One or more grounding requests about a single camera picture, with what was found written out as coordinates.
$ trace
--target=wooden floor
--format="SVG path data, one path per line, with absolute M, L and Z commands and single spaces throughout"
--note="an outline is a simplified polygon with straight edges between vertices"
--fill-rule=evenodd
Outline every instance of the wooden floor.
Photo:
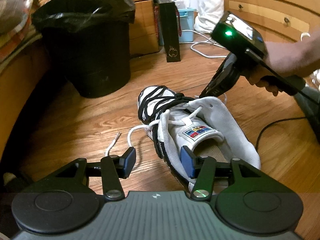
M 226 55 L 217 47 L 201 47 L 208 54 Z M 99 161 L 117 132 L 121 136 L 110 154 L 121 155 L 128 148 L 130 128 L 140 124 L 137 97 L 149 85 L 166 85 L 187 96 L 199 95 L 222 59 L 207 59 L 181 46 L 182 61 L 166 63 L 162 52 L 131 60 L 128 84 L 111 95 L 86 99 L 73 86 L 65 85 L 52 101 L 29 138 L 28 152 L 21 169 L 38 180 L 64 164 L 85 157 Z M 292 97 L 282 93 L 274 98 L 264 89 L 250 86 L 240 78 L 227 92 L 227 107 L 247 138 L 256 143 L 260 130 L 282 118 L 303 116 Z M 152 141 L 143 130 L 132 135 L 137 163 L 130 177 L 122 180 L 129 190 L 182 190 L 160 160 Z M 303 199 L 304 214 L 297 233 L 308 240 L 320 238 L 320 146 L 307 120 L 282 122 L 268 128 L 260 141 L 262 171 L 290 187 Z M 101 193 L 101 180 L 91 179 L 90 187 Z

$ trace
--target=shoe tongue label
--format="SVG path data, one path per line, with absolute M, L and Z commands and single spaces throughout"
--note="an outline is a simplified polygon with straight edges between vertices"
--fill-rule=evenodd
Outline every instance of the shoe tongue label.
M 186 129 L 182 134 L 187 136 L 187 138 L 192 139 L 193 141 L 198 140 L 201 136 L 210 133 L 210 132 L 216 132 L 215 129 L 212 129 L 211 127 L 207 127 L 205 125 L 193 125 Z

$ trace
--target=green light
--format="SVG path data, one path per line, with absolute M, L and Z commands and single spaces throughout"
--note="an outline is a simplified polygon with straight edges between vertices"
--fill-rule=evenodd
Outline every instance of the green light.
M 227 36 L 232 36 L 232 31 L 226 31 L 225 34 L 226 34 Z

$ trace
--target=shoe tongue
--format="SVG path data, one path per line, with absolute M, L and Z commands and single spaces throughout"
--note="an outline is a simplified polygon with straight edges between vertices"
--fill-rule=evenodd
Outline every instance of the shoe tongue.
M 189 114 L 183 110 L 175 110 L 170 113 L 170 120 L 181 120 L 188 116 Z M 221 132 L 213 129 L 198 117 L 194 117 L 186 123 L 184 126 L 169 125 L 169 133 L 179 151 L 182 146 L 188 146 L 193 151 L 199 143 L 207 139 L 214 139 L 218 143 L 224 140 Z

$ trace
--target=blue plastic bin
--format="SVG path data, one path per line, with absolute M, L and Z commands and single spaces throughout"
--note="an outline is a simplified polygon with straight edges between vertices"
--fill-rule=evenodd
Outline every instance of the blue plastic bin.
M 178 9 L 180 14 L 180 25 L 181 30 L 193 30 L 193 25 L 195 24 L 194 8 Z M 158 21 L 159 26 L 159 45 L 163 46 L 163 38 L 161 32 L 160 22 Z M 183 32 L 181 37 L 179 36 L 179 42 L 190 42 L 193 41 L 193 32 Z

